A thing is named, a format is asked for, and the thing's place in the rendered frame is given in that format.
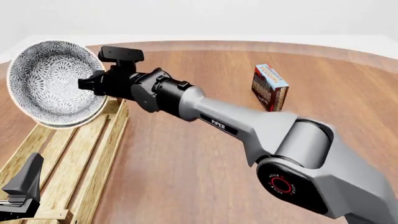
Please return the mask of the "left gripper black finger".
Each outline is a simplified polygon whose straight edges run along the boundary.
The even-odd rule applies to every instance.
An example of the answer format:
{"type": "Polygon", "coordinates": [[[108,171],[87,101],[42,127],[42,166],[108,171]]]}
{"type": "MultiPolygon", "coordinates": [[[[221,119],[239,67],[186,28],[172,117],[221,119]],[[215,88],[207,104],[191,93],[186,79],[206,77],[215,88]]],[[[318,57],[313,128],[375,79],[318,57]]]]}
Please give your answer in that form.
{"type": "Polygon", "coordinates": [[[44,158],[34,152],[20,171],[2,188],[8,200],[1,203],[6,206],[21,206],[28,199],[40,202],[40,173],[44,158]]]}

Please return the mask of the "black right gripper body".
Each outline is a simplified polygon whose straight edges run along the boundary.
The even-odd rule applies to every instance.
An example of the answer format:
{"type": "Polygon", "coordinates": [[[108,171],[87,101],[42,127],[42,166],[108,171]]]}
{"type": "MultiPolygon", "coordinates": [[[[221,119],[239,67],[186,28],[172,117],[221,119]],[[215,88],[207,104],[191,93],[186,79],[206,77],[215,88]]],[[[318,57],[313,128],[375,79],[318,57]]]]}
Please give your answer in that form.
{"type": "Polygon", "coordinates": [[[94,80],[92,91],[98,96],[107,95],[134,101],[134,97],[131,95],[130,75],[132,74],[130,69],[116,65],[110,66],[107,71],[96,70],[90,77],[94,80]]]}

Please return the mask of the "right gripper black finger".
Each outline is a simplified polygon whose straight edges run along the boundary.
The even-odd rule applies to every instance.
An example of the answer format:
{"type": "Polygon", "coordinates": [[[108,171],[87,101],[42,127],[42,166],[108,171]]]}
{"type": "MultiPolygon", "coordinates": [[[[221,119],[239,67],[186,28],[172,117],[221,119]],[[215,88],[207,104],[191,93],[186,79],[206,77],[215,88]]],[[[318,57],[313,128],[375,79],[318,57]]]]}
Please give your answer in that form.
{"type": "Polygon", "coordinates": [[[96,78],[79,79],[78,88],[81,90],[95,91],[96,78]]]}

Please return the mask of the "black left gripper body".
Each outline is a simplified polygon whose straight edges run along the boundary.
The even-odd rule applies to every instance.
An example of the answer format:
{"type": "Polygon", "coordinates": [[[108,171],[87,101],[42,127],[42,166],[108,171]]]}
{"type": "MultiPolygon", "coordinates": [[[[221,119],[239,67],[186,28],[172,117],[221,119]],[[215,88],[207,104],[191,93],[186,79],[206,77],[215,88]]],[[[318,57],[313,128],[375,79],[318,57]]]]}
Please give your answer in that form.
{"type": "Polygon", "coordinates": [[[9,200],[0,200],[0,221],[33,218],[40,203],[32,198],[11,197],[9,200]]]}

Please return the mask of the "patterned grey white bowl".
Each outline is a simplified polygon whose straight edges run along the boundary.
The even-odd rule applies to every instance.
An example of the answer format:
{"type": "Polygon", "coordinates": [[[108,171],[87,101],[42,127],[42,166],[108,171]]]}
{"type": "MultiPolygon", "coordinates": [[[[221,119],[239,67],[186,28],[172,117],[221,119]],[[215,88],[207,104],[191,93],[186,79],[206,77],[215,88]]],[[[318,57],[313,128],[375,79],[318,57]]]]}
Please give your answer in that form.
{"type": "Polygon", "coordinates": [[[93,94],[67,98],[48,104],[44,108],[46,117],[34,121],[53,129],[77,128],[98,117],[105,109],[108,99],[108,96],[93,94]]]}
{"type": "Polygon", "coordinates": [[[104,70],[91,51],[65,40],[45,40],[21,50],[7,71],[7,89],[14,104],[32,119],[46,117],[48,104],[94,93],[78,88],[78,80],[104,70]]]}

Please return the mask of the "wooden slat tray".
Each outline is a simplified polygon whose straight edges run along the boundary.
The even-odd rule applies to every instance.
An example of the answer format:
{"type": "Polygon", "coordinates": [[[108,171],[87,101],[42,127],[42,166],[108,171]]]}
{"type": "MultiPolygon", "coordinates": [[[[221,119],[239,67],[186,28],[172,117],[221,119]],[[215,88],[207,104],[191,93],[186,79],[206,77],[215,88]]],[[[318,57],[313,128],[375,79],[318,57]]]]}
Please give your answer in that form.
{"type": "Polygon", "coordinates": [[[4,184],[33,152],[44,158],[35,216],[0,224],[91,224],[128,117],[127,103],[111,98],[80,128],[53,130],[16,111],[0,119],[0,200],[7,197],[4,184]]]}

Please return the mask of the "printed pudding box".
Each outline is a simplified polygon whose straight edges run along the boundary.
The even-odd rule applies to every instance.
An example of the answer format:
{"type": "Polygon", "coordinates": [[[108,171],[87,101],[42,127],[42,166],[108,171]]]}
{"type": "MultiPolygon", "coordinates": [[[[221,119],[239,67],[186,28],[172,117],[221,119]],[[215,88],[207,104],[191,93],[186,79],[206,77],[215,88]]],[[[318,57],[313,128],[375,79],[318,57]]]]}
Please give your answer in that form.
{"type": "Polygon", "coordinates": [[[282,111],[289,84],[269,65],[256,65],[252,91],[266,111],[282,111]]]}

